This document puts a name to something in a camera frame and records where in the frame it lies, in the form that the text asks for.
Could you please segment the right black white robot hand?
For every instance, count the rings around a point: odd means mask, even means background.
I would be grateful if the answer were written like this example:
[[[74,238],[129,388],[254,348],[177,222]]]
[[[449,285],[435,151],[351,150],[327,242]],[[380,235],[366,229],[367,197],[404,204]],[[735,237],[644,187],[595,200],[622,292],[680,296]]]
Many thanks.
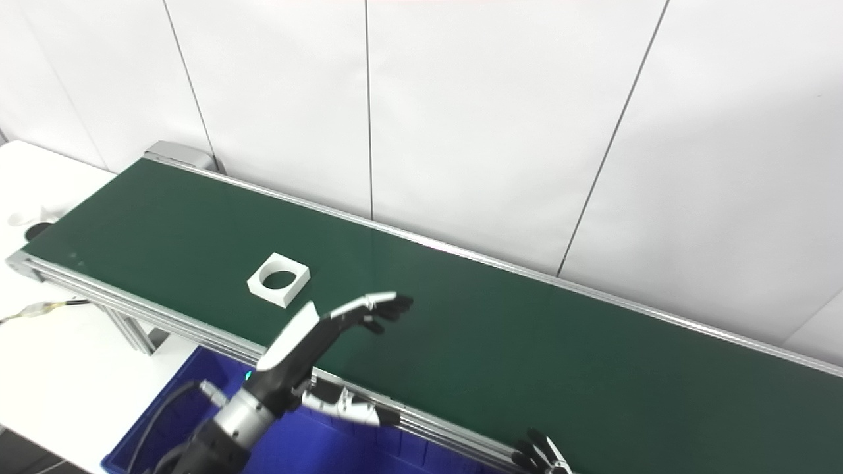
[[[543,432],[529,428],[525,439],[518,439],[510,459],[529,473],[572,473],[571,466],[556,444]]]

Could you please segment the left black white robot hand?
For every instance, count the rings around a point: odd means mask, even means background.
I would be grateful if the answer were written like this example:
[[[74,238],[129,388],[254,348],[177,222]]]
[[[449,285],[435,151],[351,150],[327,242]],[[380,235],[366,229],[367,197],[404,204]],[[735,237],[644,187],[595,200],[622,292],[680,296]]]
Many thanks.
[[[377,318],[397,321],[413,299],[395,292],[365,294],[320,315],[305,304],[261,356],[243,388],[274,418],[301,406],[325,416],[369,426],[397,426],[400,414],[356,395],[346,385],[320,381],[313,368],[339,337],[361,326],[379,335]]]

